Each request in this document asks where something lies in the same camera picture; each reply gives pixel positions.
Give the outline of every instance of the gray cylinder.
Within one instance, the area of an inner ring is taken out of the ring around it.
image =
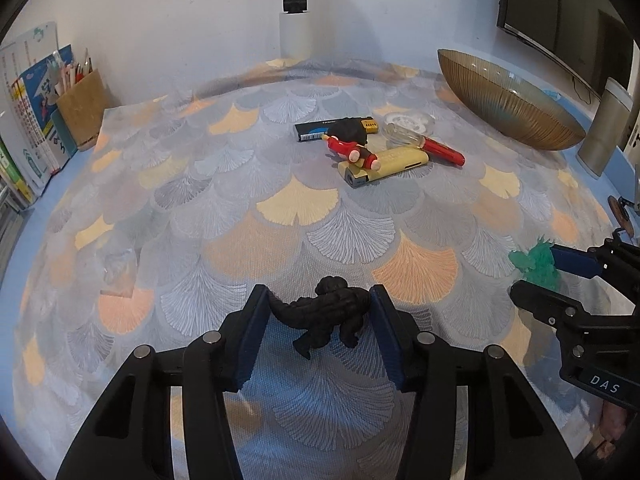
[[[602,175],[613,155],[633,105],[631,96],[612,78],[602,94],[596,117],[578,150],[578,162],[594,178]]]

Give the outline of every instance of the pen holder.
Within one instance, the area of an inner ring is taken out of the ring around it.
[[[66,126],[83,152],[95,146],[109,99],[100,73],[94,70],[58,98],[58,109]]]

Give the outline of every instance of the black cable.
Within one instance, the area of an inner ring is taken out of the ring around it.
[[[587,102],[587,101],[585,101],[583,98],[581,98],[581,97],[580,97],[580,94],[578,94],[578,90],[577,90],[577,88],[575,87],[575,75],[572,75],[572,76],[571,76],[571,79],[574,81],[574,92],[575,92],[575,94],[578,96],[578,99],[580,99],[580,101],[582,101],[583,103],[585,103],[585,104],[587,104],[587,105],[591,106],[591,90],[589,90],[589,89],[587,88],[587,92],[589,93],[589,102]]]

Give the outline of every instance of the yellow power bank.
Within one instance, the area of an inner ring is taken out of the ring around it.
[[[364,186],[367,182],[373,182],[389,175],[400,173],[425,165],[429,161],[429,155],[423,150],[413,146],[400,146],[383,152],[377,152],[380,161],[380,170],[364,170],[348,160],[338,164],[338,171],[342,178],[351,187]]]

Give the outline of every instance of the amber ribbed bowl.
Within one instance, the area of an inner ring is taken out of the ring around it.
[[[458,98],[496,130],[538,150],[564,150],[586,133],[542,90],[484,59],[439,50],[442,74]]]

